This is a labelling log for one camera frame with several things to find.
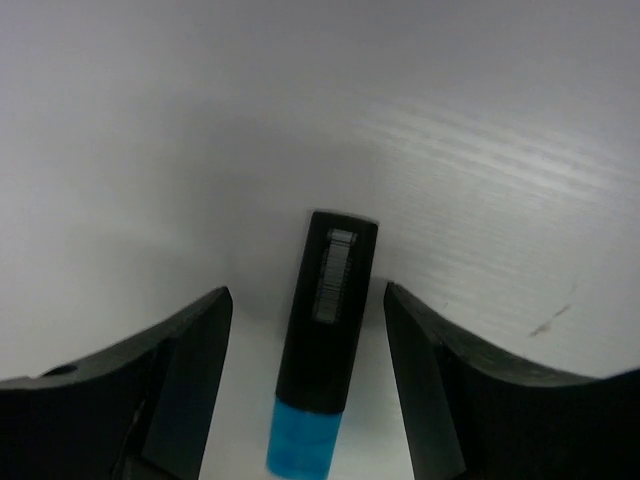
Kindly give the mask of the blue cap black highlighter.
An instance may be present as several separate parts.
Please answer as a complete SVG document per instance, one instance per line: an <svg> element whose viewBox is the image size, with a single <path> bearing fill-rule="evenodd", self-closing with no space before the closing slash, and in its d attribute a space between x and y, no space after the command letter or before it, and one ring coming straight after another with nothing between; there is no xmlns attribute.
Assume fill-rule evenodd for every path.
<svg viewBox="0 0 640 480"><path fill-rule="evenodd" d="M276 390L267 469L284 479L329 475L369 291L378 224L311 215Z"/></svg>

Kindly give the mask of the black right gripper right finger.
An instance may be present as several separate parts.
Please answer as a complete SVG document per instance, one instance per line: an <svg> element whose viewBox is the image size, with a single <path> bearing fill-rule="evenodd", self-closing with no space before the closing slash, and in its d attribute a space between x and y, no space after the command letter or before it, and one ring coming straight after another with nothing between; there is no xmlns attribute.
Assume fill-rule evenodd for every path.
<svg viewBox="0 0 640 480"><path fill-rule="evenodd" d="M635 479L639 374L596 379L514 355L391 283L384 314L418 479Z"/></svg>

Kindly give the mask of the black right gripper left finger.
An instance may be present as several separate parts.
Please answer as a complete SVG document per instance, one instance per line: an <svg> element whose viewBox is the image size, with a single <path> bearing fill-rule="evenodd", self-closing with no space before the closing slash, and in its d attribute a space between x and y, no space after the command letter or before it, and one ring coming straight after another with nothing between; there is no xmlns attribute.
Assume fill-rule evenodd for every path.
<svg viewBox="0 0 640 480"><path fill-rule="evenodd" d="M2 478L198 478L232 312L217 288L103 350L2 381Z"/></svg>

